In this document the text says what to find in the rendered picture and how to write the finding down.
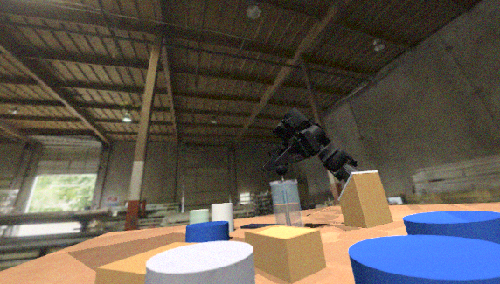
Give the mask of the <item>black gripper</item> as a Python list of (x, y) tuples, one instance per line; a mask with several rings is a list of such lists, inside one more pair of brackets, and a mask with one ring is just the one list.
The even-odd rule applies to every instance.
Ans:
[(295, 135), (284, 145), (286, 147), (284, 149), (277, 147), (268, 152), (271, 158), (262, 167), (263, 172), (276, 170), (277, 166), (288, 166), (290, 163), (306, 160), (320, 152), (320, 145), (307, 129)]

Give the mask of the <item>glass french press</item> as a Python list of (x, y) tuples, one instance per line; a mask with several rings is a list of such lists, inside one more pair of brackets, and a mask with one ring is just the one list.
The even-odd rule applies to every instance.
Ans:
[(304, 228), (297, 179), (284, 180), (283, 176), (287, 172), (285, 165), (277, 166), (276, 173), (282, 177), (282, 181), (269, 183), (274, 207), (274, 225)]

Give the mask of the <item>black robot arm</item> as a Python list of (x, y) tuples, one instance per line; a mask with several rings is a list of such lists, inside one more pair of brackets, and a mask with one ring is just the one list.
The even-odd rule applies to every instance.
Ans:
[[(309, 121), (296, 108), (292, 108), (286, 113), (283, 120), (273, 130), (273, 134), (277, 135), (285, 143), (304, 129), (309, 130), (320, 145), (318, 157), (339, 182), (343, 179), (347, 183), (351, 173), (361, 172), (355, 168), (358, 166), (357, 160), (346, 151), (338, 150), (332, 145), (328, 146), (331, 142), (330, 136), (316, 122)], [(285, 147), (284, 143), (283, 146)], [(331, 171), (336, 173), (333, 174)]]

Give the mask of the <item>blue cylinder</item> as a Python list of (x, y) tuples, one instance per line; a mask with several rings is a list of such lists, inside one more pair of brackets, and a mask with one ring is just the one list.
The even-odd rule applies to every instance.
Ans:
[(500, 245), (500, 212), (435, 211), (403, 217), (407, 235), (479, 239)]
[(348, 255), (355, 284), (500, 284), (500, 245), (479, 239), (378, 237)]
[(229, 241), (228, 221), (194, 223), (186, 226), (185, 243), (204, 243), (210, 241)]

